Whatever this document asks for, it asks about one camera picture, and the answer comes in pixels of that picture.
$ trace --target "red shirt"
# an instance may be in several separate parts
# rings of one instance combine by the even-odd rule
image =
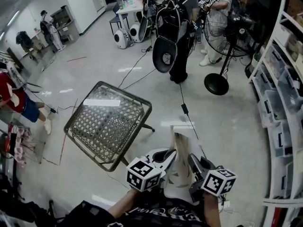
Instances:
[[[22,113],[25,107],[26,93],[23,88],[12,89],[15,84],[8,74],[0,73],[0,100],[7,101],[7,105],[17,113]]]

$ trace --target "metal chair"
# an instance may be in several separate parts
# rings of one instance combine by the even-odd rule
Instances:
[[[116,23],[118,25],[118,29],[122,26],[121,26],[121,21],[120,21],[120,18],[119,18],[119,15],[116,14],[116,12],[119,10],[119,4],[116,3],[112,9],[112,11],[115,13],[115,17],[112,18],[110,21],[109,21],[109,24],[110,24],[110,28],[112,29],[112,33],[114,35],[114,31],[113,31],[113,27],[112,27],[112,23]],[[128,13],[126,14],[122,14],[122,19],[124,20],[126,18],[126,22],[127,22],[127,26],[128,26],[128,29],[129,29],[129,24],[128,24],[128,20],[127,20],[127,16],[128,16]]]

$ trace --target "white shelving unit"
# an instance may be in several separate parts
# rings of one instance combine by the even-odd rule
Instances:
[[[275,208],[287,208],[287,214],[283,223],[283,227],[289,227],[291,220],[298,215],[300,208],[303,207],[303,197],[299,197],[299,194],[303,192],[303,169],[300,164],[303,161],[303,155],[301,153],[303,150],[303,124],[301,122],[301,120],[303,120],[303,110],[294,110],[290,108],[289,92],[292,89],[288,89],[287,91],[288,84],[285,84],[285,80],[283,81],[282,77],[286,78],[286,73],[279,73],[281,69],[281,61],[278,62],[278,65],[274,65],[274,63],[270,63],[270,60],[268,59],[268,57],[272,56],[272,51],[278,45],[279,50],[282,51],[290,61],[290,64],[285,66],[285,69],[287,70],[287,68],[293,67],[298,74],[298,78],[301,80],[301,82],[303,82],[303,75],[298,70],[295,61],[287,49],[276,38],[277,28],[280,26],[280,22],[285,20],[289,20],[303,34],[303,27],[300,26],[300,24],[297,23],[294,18],[284,12],[285,2],[286,0],[281,0],[278,18],[272,36],[261,56],[259,63],[249,78],[249,82],[253,82],[257,94],[260,98],[258,108],[260,111],[262,126],[264,128],[267,128],[268,131],[271,154],[270,193],[269,197],[263,200],[263,205],[267,206],[267,215],[263,227],[271,226]],[[275,115],[275,112],[272,112],[271,108],[268,108],[268,105],[265,103],[265,101],[268,101],[270,99],[267,97],[269,91],[268,88],[266,88],[264,91],[266,84],[262,84],[262,80],[259,78],[261,72],[264,72],[264,67],[267,70],[266,73],[268,73],[274,85],[276,86],[276,88],[271,89],[270,94],[279,96],[279,102],[282,104],[281,107],[283,107],[286,116],[284,123],[288,124],[292,148],[292,152],[288,152],[287,155],[285,152],[283,152],[283,149],[277,149],[276,147],[277,139],[274,137],[276,137],[277,134],[273,134],[273,132],[277,129],[279,120],[272,120],[272,117],[270,118],[270,116],[268,116],[269,113],[271,113],[271,115]],[[280,114],[275,115],[275,117],[283,118]]]

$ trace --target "white sneaker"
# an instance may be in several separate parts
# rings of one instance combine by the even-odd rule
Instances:
[[[207,51],[206,50],[200,50],[201,54],[203,55],[207,55]]]
[[[44,127],[48,135],[51,134],[52,132],[52,122],[49,119],[46,119],[44,122]]]
[[[204,57],[203,61],[200,62],[200,66],[204,67],[204,66],[208,66],[210,65],[211,62],[209,61],[209,58],[208,58],[208,54]]]

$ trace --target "black standing fan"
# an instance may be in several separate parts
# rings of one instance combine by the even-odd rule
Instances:
[[[204,34],[209,45],[226,59],[220,74],[204,79],[206,89],[215,95],[229,90],[227,73],[232,57],[253,55],[266,36],[267,9],[257,0],[216,0],[206,17]]]

